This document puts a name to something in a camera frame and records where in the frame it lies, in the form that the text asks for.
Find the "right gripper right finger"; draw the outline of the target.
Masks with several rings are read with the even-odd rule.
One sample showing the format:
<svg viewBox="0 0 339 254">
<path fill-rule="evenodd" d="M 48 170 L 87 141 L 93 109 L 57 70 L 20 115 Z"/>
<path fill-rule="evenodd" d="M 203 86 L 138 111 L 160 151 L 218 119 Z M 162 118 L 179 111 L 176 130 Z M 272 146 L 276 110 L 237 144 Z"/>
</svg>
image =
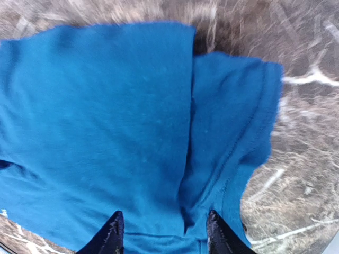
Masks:
<svg viewBox="0 0 339 254">
<path fill-rule="evenodd" d="M 209 254 L 255 254 L 215 210 L 207 218 L 207 236 Z"/>
</svg>

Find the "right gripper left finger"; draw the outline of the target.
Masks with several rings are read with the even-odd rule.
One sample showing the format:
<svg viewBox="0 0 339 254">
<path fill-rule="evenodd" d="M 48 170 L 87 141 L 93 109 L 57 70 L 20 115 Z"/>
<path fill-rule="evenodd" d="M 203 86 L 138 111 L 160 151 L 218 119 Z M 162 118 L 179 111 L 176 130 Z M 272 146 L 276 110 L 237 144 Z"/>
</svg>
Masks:
<svg viewBox="0 0 339 254">
<path fill-rule="evenodd" d="M 124 218 L 116 211 L 77 254 L 123 254 Z"/>
</svg>

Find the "blue printed t-shirt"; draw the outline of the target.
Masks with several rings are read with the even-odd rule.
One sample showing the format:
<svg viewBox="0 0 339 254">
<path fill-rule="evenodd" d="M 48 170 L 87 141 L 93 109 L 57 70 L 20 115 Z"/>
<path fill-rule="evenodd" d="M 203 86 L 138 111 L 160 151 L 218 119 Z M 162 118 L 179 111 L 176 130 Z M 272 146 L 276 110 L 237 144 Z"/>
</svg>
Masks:
<svg viewBox="0 0 339 254">
<path fill-rule="evenodd" d="M 195 55 L 180 23 L 59 26 L 1 42 L 1 208 L 74 250 L 115 211 L 126 253 L 206 253 L 211 210 L 271 152 L 282 66 Z"/>
</svg>

